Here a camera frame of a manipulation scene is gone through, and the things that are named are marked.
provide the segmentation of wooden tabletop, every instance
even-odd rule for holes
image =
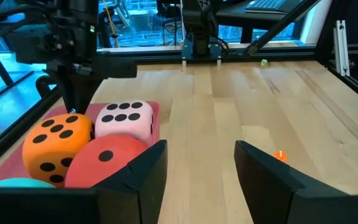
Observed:
[[[252,223],[234,165],[238,139],[282,150],[294,168],[358,194],[358,95],[318,62],[139,66],[135,79],[104,81],[93,102],[133,98],[161,106],[161,224]]]

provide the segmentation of chair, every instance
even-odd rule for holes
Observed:
[[[158,13],[153,16],[152,24],[157,27],[162,27],[163,32],[166,30],[169,34],[174,34],[176,36],[178,30],[180,30],[182,26],[180,7],[181,4],[178,0],[157,0]],[[176,43],[173,41],[168,45],[176,45]]]
[[[114,33],[116,35],[118,32],[120,32],[122,30],[123,27],[129,28],[129,24],[126,22],[125,18],[122,19],[119,16],[119,14],[115,15],[115,11],[118,9],[118,7],[119,7],[118,4],[108,7],[110,16],[112,17],[111,18],[112,28],[114,29]],[[107,11],[106,11],[106,9],[104,9],[103,12],[99,13],[99,16],[98,16],[99,45],[103,48],[111,48],[112,46],[111,46],[111,42],[110,42],[110,37],[115,38],[116,36],[113,36],[113,34],[111,32]]]

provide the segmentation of pink foam die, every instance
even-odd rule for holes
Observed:
[[[95,136],[127,134],[152,145],[154,136],[152,107],[142,100],[128,100],[111,103],[99,113],[95,122]]]

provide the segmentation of red foam ball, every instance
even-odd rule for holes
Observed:
[[[114,134],[90,141],[68,168],[65,187],[90,188],[115,174],[147,149],[131,136]]]

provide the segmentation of keyboard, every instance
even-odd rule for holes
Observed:
[[[285,0],[253,0],[247,7],[249,12],[279,12],[280,6]]]

